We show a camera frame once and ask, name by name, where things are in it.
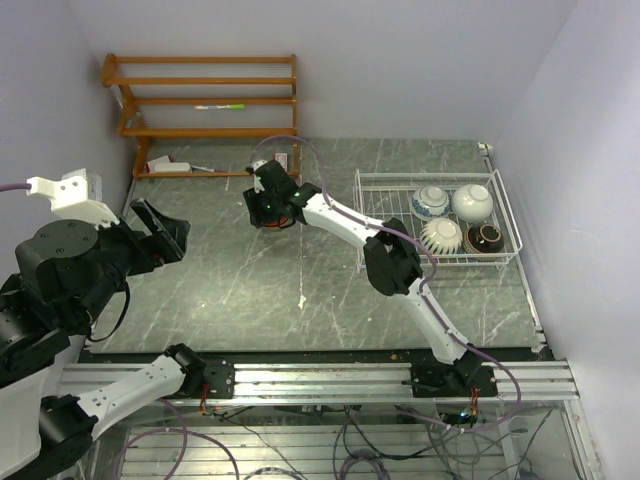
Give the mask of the blue patterned white bowl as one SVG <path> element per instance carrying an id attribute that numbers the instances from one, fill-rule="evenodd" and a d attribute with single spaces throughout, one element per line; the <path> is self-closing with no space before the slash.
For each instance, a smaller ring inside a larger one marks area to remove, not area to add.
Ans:
<path id="1" fill-rule="evenodd" d="M 443 217 L 449 214 L 448 194 L 437 186 L 423 186 L 414 191 L 410 201 L 413 215 L 423 221 Z"/>

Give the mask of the blue striped white bowl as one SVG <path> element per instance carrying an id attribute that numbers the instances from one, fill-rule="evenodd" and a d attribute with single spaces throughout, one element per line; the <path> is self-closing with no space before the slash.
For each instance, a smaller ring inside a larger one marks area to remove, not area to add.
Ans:
<path id="1" fill-rule="evenodd" d="M 434 255 L 455 254 L 462 246 L 461 228 L 448 218 L 434 218 L 421 230 L 420 241 Z"/>

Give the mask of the white ribbed bowl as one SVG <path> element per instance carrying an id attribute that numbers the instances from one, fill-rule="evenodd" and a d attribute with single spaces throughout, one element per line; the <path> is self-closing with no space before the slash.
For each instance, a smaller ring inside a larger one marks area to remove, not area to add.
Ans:
<path id="1" fill-rule="evenodd" d="M 481 223 L 493 213 L 493 198 L 484 185 L 466 184 L 453 193 L 451 208 L 459 220 Z"/>

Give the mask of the brown bowl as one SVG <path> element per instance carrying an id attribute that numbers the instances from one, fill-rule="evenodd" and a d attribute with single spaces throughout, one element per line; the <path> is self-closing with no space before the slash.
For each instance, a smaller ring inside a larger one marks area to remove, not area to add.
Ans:
<path id="1" fill-rule="evenodd" d="M 503 251 L 505 240 L 497 226 L 483 223 L 465 231 L 463 247 L 468 254 L 497 254 Z"/>

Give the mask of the orange bowl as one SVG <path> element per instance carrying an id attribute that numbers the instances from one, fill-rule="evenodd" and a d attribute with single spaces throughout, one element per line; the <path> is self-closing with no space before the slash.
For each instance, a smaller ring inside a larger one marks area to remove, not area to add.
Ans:
<path id="1" fill-rule="evenodd" d="M 271 230 L 284 230 L 291 227 L 293 221 L 287 217 L 281 217 L 277 221 L 266 222 L 263 224 L 263 227 Z"/>

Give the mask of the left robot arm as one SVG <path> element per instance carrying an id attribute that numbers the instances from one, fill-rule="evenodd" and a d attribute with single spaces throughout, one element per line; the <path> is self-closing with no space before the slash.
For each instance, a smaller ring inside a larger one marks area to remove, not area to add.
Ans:
<path id="1" fill-rule="evenodd" d="M 182 260 L 190 225 L 137 200 L 143 229 L 116 219 L 95 226 L 79 216 L 40 228 L 16 247 L 19 270 L 1 289 L 1 475 L 47 479 L 79 460 L 105 431 L 167 397 L 229 399 L 235 375 L 184 344 L 120 380 L 78 395 L 49 395 L 58 354 L 88 336 L 128 278 Z"/>

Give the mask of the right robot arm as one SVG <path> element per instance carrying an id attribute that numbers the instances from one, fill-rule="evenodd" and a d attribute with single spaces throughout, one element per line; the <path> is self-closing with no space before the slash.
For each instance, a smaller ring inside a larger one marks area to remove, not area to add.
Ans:
<path id="1" fill-rule="evenodd" d="M 243 192 L 256 228 L 301 223 L 327 231 L 364 254 L 370 285 L 396 300 L 426 337 L 433 360 L 417 367 L 410 381 L 426 396 L 495 396 L 494 371 L 454 326 L 431 294 L 417 251 L 404 224 L 364 216 L 311 184 L 299 185 L 275 160 L 246 168 L 253 186 Z"/>

